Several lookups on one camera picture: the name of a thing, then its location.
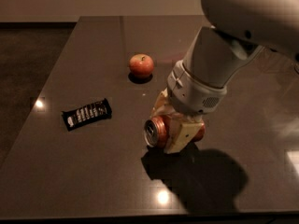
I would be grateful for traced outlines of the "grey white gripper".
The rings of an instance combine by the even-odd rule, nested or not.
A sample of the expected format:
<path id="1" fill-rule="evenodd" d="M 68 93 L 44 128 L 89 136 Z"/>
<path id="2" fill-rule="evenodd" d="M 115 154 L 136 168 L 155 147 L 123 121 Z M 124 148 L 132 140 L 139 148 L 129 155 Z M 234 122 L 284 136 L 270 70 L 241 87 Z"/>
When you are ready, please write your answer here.
<path id="1" fill-rule="evenodd" d="M 227 93 L 226 88 L 212 88 L 195 78 L 178 61 L 167 78 L 167 89 L 158 95 L 150 116 L 170 115 L 176 111 L 190 117 L 214 112 Z M 190 142 L 200 141 L 204 136 L 204 122 L 183 119 L 170 121 L 169 137 L 164 152 L 179 153 Z"/>

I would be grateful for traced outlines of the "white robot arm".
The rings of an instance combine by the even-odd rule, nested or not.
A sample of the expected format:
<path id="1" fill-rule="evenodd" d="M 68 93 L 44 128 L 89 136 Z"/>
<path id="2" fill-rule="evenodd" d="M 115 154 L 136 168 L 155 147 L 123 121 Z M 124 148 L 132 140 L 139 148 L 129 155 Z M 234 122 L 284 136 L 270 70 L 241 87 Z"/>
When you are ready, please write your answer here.
<path id="1" fill-rule="evenodd" d="M 299 0 L 201 0 L 210 22 L 199 29 L 161 91 L 144 138 L 150 147 L 178 153 L 204 135 L 205 114 L 215 111 L 227 83 L 264 48 L 299 55 Z"/>

